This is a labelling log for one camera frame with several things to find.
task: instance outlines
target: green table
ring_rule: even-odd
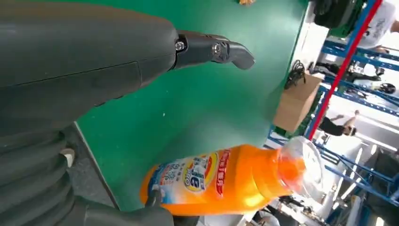
[[[86,2],[161,16],[179,30],[224,35],[247,46],[256,57],[249,71],[209,63],[166,73],[150,86],[79,119],[122,210],[141,207],[141,180],[158,162],[243,143],[264,143],[306,0],[258,0],[249,7],[236,0]]]

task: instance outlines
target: bottle cap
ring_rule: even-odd
[[[281,149],[278,162],[279,177],[290,190],[307,198],[322,191],[324,164],[310,140],[290,139]]]

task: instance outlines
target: metal screw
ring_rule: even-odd
[[[222,52],[222,47],[219,43],[215,43],[212,45],[212,54],[219,55]]]
[[[176,51],[182,51],[185,48],[184,42],[178,41],[175,44]]]

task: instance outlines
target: bottle label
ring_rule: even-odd
[[[148,193],[159,189],[162,203],[168,204],[205,202],[200,197],[209,190],[222,197],[230,152],[222,150],[161,164],[150,179]]]

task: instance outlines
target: detergent bottle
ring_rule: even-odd
[[[316,147],[295,137],[278,150],[240,145],[154,166],[140,190],[143,203],[152,189],[162,207],[177,216],[243,214],[278,196],[322,186],[324,166]]]

